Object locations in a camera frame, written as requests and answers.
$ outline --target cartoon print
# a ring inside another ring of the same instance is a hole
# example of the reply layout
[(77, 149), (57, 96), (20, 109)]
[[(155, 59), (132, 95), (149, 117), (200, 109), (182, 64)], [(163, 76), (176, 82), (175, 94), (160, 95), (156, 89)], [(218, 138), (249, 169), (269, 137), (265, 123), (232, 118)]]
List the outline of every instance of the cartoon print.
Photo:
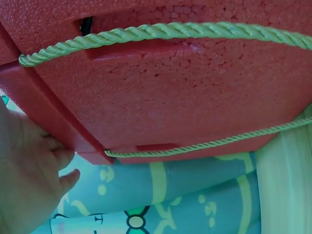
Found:
[(78, 218), (56, 214), (50, 220), (51, 234), (148, 234), (145, 214), (149, 206), (111, 214), (98, 213)]
[(127, 217), (127, 225), (129, 229), (126, 234), (148, 234), (149, 232), (144, 228), (146, 220), (144, 215), (148, 212), (149, 206), (125, 211)]

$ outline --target textured foam surface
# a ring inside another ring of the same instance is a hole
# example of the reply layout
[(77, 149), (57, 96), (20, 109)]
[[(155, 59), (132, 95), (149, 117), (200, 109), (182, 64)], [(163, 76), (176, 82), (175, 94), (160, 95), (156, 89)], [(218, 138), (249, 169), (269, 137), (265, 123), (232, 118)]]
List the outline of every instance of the textured foam surface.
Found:
[[(144, 23), (231, 21), (312, 35), (311, 11), (310, 0), (5, 0), (0, 21), (29, 54), (80, 35), (81, 19), (88, 16), (94, 16), (94, 33)], [(185, 146), (292, 120), (312, 100), (310, 57), (310, 51), (270, 42), (172, 39), (81, 51), (34, 70), (95, 141), (128, 152)], [(173, 158), (252, 151), (271, 138)]]

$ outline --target yellow pattern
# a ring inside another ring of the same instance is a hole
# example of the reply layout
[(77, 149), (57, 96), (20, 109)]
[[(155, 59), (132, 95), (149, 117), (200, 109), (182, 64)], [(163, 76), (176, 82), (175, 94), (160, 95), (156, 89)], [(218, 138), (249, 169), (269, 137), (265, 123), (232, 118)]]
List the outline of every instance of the yellow pattern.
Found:
[(216, 214), (216, 211), (217, 211), (217, 204), (216, 204), (216, 202), (214, 202), (214, 201), (206, 202), (206, 197), (205, 197), (204, 194), (200, 194), (198, 196), (198, 202), (200, 204), (205, 204), (204, 212), (205, 212), (205, 215), (207, 217), (209, 217), (209, 219), (208, 219), (208, 226), (210, 228), (213, 228), (215, 226), (215, 214)]
[(238, 234), (245, 234), (248, 230), (252, 217), (252, 195), (250, 191), (249, 181), (245, 175), (241, 175), (240, 177), (238, 177), (237, 182), (239, 184), (243, 202), (243, 214), (240, 221)]
[(74, 200), (72, 203), (71, 203), (71, 206), (76, 206), (77, 209), (80, 211), (80, 213), (83, 215), (83, 216), (88, 216), (90, 215), (91, 213), (88, 211), (88, 209), (85, 207), (85, 205), (79, 201), (79, 200)]
[[(242, 160), (245, 163), (246, 173), (254, 171), (253, 162), (250, 158), (249, 153), (239, 153), (234, 155), (218, 156), (219, 160), (230, 161), (230, 160)], [(252, 214), (252, 195), (250, 191), (250, 184), (245, 175), (238, 177), (237, 182), (239, 184), (242, 202), (243, 202), (243, 213), (240, 221), (238, 234), (246, 234), (247, 229), (250, 225), (251, 214)]]
[(58, 213), (59, 214), (64, 214), (64, 202), (67, 202), (69, 203), (69, 196), (68, 196), (68, 193), (65, 194), (61, 200), (59, 201), (59, 204), (58, 204)]
[(163, 202), (167, 193), (167, 175), (163, 162), (149, 164), (152, 176), (153, 197), (152, 204)]
[(172, 202), (170, 202), (170, 205), (172, 205), (172, 206), (177, 206), (178, 204), (181, 203), (181, 201), (182, 201), (182, 197), (179, 196), (179, 197), (177, 197), (176, 199), (174, 199)]
[[(99, 172), (101, 181), (110, 183), (115, 178), (114, 169), (109, 165), (103, 165), (103, 168)], [(100, 184), (97, 188), (97, 193), (100, 196), (104, 196), (107, 192), (105, 184)]]
[(171, 227), (173, 230), (176, 230), (176, 224), (172, 218), (171, 208), (168, 207), (168, 210), (165, 211), (161, 203), (155, 204), (154, 207), (157, 210), (159, 216), (163, 218), (163, 220), (159, 222), (157, 228), (155, 229), (154, 234), (163, 234), (164, 229), (167, 226)]

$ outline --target green rope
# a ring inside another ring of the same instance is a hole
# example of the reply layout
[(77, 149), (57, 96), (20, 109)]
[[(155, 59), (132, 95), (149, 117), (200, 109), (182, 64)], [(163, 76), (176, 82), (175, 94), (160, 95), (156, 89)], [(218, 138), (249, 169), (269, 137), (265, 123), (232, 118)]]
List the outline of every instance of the green rope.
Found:
[[(172, 38), (227, 38), (227, 39), (257, 39), (261, 41), (272, 41), (290, 46), (298, 46), (301, 49), (312, 50), (312, 37), (300, 33), (292, 33), (271, 27), (243, 23), (158, 23), (154, 25), (141, 25), (126, 29), (115, 28), (111, 31), (99, 34), (88, 34), (84, 37), (76, 37), (73, 40), (59, 42), (54, 46), (41, 49), (32, 55), (21, 55), (19, 63), (24, 67), (34, 67), (43, 62), (68, 55), (79, 50), (98, 48), (115, 43), (127, 43), (130, 41), (141, 41), (150, 39), (172, 39)], [(156, 152), (116, 153), (105, 150), (112, 157), (162, 157), (172, 156), (196, 150), (208, 149), (216, 146), (226, 145), (239, 140), (259, 137), (263, 135), (278, 133), (291, 128), (296, 128), (312, 123), (312, 117), (295, 120), (279, 126), (262, 129), (254, 132), (239, 134), (221, 140), (205, 142), (188, 147), (174, 148)]]
[(172, 38), (257, 39), (312, 50), (312, 37), (271, 27), (230, 22), (172, 22), (168, 24), (144, 24), (139, 27), (129, 27), (126, 29), (115, 28), (99, 34), (88, 34), (84, 37), (79, 36), (73, 40), (59, 42), (54, 46), (41, 49), (38, 53), (33, 53), (32, 55), (21, 55), (19, 57), (19, 63), (24, 67), (34, 67), (43, 62), (83, 49), (97, 48), (115, 43), (126, 43), (129, 41)]
[(268, 135), (268, 134), (278, 133), (281, 131), (305, 126), (308, 124), (312, 124), (312, 117), (295, 120), (293, 122), (281, 124), (281, 125), (271, 127), (271, 128), (265, 128), (265, 129), (261, 129), (261, 130), (257, 130), (257, 131), (253, 131), (253, 132), (247, 132), (247, 133), (239, 134), (236, 136), (227, 137), (227, 138), (224, 138), (221, 140), (204, 142), (204, 143), (191, 145), (191, 146), (187, 146), (187, 147), (174, 148), (171, 150), (154, 151), (154, 152), (153, 151), (135, 152), (135, 153), (116, 153), (116, 152), (111, 152), (109, 150), (105, 150), (105, 153), (111, 157), (123, 157), (123, 158), (172, 156), (172, 155), (178, 155), (178, 154), (188, 153), (188, 152), (197, 151), (197, 150), (209, 149), (212, 147), (226, 145), (226, 144), (230, 144), (230, 143), (233, 143), (236, 141), (245, 140), (245, 139), (249, 139), (249, 138), (254, 138), (254, 137), (264, 136), (264, 135)]

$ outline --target teal fabric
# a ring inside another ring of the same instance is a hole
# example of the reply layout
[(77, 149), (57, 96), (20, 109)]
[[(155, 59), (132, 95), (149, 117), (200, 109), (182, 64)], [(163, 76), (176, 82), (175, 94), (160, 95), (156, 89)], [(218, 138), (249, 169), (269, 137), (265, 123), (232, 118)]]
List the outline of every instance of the teal fabric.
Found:
[(102, 166), (76, 155), (60, 175), (74, 168), (78, 184), (33, 234), (261, 233), (253, 152)]

